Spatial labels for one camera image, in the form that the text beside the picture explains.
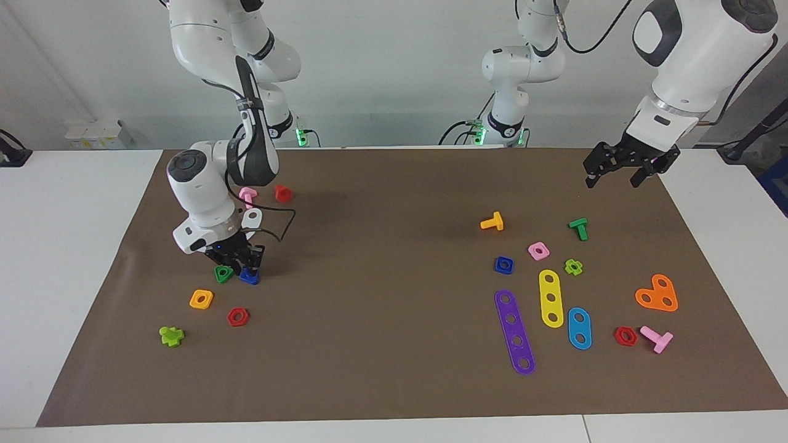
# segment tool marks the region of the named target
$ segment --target white table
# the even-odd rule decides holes
[[[788,439],[788,411],[31,429],[151,174],[163,173],[160,155],[37,152],[22,169],[0,169],[0,442]],[[788,273],[776,263],[788,255],[788,219],[744,167],[713,151],[683,151],[663,181],[786,390]]]

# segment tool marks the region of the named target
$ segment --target blue square nut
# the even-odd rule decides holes
[[[249,268],[244,267],[241,270],[241,275],[238,278],[243,281],[244,283],[248,283],[250,285],[256,285],[260,281],[260,270],[256,270],[253,274],[249,271]]]
[[[515,270],[515,261],[508,257],[498,257],[495,260],[495,271],[509,275]]]

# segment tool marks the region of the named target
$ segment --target green triangle nut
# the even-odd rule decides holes
[[[214,275],[216,276],[216,281],[218,281],[220,284],[226,283],[227,280],[232,278],[232,276],[235,273],[236,272],[232,270],[230,266],[216,266],[216,268],[214,269]]]

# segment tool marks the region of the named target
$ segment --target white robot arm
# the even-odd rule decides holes
[[[261,6],[261,0],[169,2],[177,60],[207,84],[232,92],[245,129],[240,138],[195,143],[169,162],[170,186],[188,212],[173,237],[187,254],[203,252],[236,274],[256,274],[263,248],[252,247],[242,232],[229,183],[265,186],[279,171],[256,83],[272,87],[267,97],[279,105],[273,115],[284,115],[283,122],[290,116],[292,123],[284,95],[270,82],[290,80],[300,71],[295,51],[265,26]]]
[[[569,0],[561,0],[564,10]],[[559,30],[552,0],[519,3],[517,28],[525,46],[502,47],[489,51],[481,71],[495,88],[495,102],[484,116],[484,143],[516,144],[525,120],[528,93],[522,85],[557,79],[566,56],[559,46]]]
[[[597,144],[584,161],[589,188],[624,166],[639,168],[630,180],[635,187],[667,171],[679,154],[676,141],[774,48],[777,20],[773,0],[651,2],[632,40],[657,76],[621,141],[613,147]]]

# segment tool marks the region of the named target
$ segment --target green t-shaped bolt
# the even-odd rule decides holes
[[[589,221],[586,220],[585,218],[578,218],[577,220],[570,222],[569,227],[578,230],[580,241],[586,241],[589,239],[589,234],[585,231],[585,225],[588,224]]]

